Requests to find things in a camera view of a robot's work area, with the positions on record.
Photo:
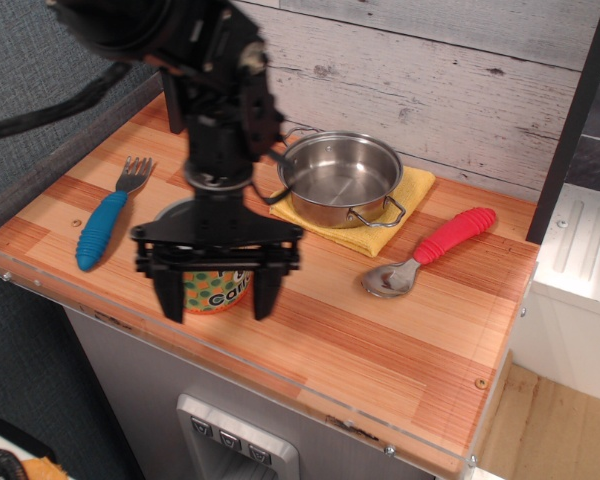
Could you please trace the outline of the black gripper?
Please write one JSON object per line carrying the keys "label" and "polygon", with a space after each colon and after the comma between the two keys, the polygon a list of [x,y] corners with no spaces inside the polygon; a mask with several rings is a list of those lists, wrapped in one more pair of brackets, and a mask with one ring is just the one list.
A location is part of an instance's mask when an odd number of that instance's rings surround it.
{"label": "black gripper", "polygon": [[136,269],[153,279],[164,316],[176,323],[183,321],[184,271],[254,271],[254,318],[267,318],[284,275],[299,268],[302,235],[297,225],[247,208],[241,191],[199,192],[131,230]]}

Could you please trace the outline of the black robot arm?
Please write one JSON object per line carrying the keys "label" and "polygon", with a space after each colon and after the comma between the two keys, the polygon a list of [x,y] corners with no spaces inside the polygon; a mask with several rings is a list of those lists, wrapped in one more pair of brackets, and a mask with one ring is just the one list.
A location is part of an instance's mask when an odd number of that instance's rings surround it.
{"label": "black robot arm", "polygon": [[130,233],[136,266],[152,280],[164,315],[182,319],[185,273],[245,270],[253,275],[254,316],[266,318],[284,276],[299,265],[302,229],[244,203],[283,120],[258,26],[228,1],[56,1],[53,9],[94,53],[159,68],[169,118],[188,133],[192,198]]}

